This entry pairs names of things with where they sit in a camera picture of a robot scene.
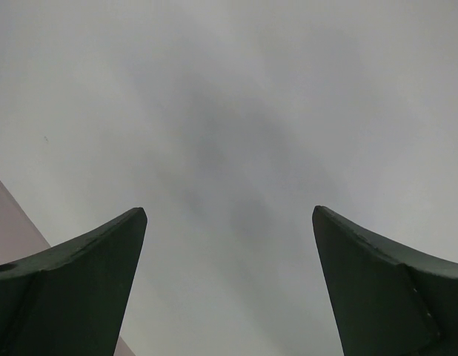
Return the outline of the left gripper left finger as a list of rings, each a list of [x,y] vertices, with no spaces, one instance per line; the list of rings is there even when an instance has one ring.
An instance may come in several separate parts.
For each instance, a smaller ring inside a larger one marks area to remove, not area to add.
[[[0,265],[0,355],[113,355],[146,226],[145,210],[132,208]]]

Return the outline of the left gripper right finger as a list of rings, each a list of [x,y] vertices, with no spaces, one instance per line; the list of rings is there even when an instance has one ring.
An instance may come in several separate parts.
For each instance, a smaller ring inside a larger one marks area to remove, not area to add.
[[[344,355],[458,356],[458,263],[325,206],[312,223]]]

